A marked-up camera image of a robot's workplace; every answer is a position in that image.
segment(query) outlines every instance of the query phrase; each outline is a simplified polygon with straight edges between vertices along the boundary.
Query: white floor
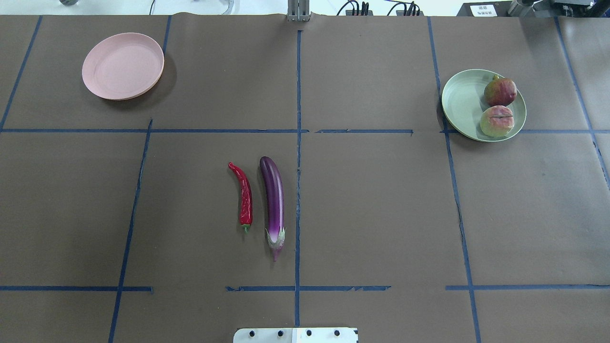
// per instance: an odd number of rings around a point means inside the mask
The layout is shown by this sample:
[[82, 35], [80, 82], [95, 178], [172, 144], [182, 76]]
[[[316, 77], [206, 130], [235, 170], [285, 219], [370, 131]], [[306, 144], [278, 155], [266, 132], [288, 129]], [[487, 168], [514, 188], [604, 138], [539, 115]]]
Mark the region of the white floor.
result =
[[[76, 5], [64, 6], [59, 0], [0, 0], [0, 15], [142, 15], [148, 14], [153, 0], [79, 0]], [[156, 0], [152, 14], [167, 15], [179, 12], [196, 14], [221, 14], [228, 7], [228, 0]], [[462, 0], [417, 0], [426, 15], [455, 16]], [[310, 0], [314, 13], [336, 15], [345, 0]], [[385, 0], [370, 0], [370, 10], [375, 15], [386, 15], [394, 5]], [[263, 15], [287, 12], [287, 0], [235, 0], [231, 14]]]

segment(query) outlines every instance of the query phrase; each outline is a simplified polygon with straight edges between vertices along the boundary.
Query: metal bracket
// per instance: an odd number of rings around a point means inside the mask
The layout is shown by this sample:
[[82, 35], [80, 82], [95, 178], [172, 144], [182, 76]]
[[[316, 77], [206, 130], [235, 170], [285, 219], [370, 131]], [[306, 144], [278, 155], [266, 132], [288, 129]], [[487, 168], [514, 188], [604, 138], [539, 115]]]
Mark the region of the metal bracket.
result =
[[[407, 11], [407, 15], [406, 16], [423, 16], [423, 11], [420, 11], [419, 14], [417, 14], [417, 11]], [[396, 16], [405, 16], [404, 15], [404, 11], [403, 10], [397, 10], [396, 11]]]
[[233, 343], [357, 343], [357, 328], [239, 329]]
[[[368, 11], [368, 15], [373, 15], [373, 11]], [[351, 10], [345, 10], [345, 16], [352, 16]]]
[[309, 21], [309, 0], [288, 0], [288, 21]]

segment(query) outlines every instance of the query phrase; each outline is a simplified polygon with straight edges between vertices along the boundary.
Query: pink plate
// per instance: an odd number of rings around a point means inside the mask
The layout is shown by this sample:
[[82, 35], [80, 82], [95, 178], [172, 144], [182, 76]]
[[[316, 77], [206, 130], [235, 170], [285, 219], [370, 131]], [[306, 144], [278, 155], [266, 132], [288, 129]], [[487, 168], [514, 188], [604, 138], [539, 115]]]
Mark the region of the pink plate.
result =
[[146, 93], [163, 72], [163, 50], [151, 37], [127, 32], [99, 42], [82, 64], [82, 80], [100, 98], [127, 100]]

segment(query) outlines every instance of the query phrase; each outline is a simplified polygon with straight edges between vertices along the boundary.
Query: green plate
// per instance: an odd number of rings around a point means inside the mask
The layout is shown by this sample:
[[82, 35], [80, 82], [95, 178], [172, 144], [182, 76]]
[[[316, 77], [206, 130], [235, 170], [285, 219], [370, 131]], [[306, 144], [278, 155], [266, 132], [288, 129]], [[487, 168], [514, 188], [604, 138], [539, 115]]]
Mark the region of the green plate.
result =
[[461, 134], [481, 142], [501, 142], [519, 133], [525, 124], [525, 101], [517, 90], [517, 97], [507, 107], [511, 109], [515, 127], [502, 137], [489, 137], [481, 131], [481, 116], [490, 106], [483, 93], [485, 86], [499, 75], [483, 69], [460, 71], [447, 81], [443, 88], [442, 104], [447, 119]]

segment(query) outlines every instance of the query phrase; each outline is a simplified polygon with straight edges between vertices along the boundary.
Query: plate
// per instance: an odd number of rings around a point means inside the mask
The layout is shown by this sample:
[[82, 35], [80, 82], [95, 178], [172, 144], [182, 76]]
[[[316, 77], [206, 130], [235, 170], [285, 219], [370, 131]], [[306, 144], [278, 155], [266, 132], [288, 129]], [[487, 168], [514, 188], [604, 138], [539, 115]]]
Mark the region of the plate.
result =
[[502, 75], [485, 69], [460, 71], [447, 81], [442, 93], [442, 105], [447, 120], [461, 134], [480, 142], [501, 142], [515, 136], [525, 124], [526, 108], [523, 96], [517, 89], [517, 96], [507, 107], [511, 109], [515, 127], [505, 136], [490, 137], [481, 131], [481, 116], [489, 106], [485, 101], [485, 86], [493, 76]]
[[151, 37], [127, 32], [106, 38], [87, 54], [82, 80], [100, 98], [127, 100], [146, 93], [161, 77], [163, 50]]

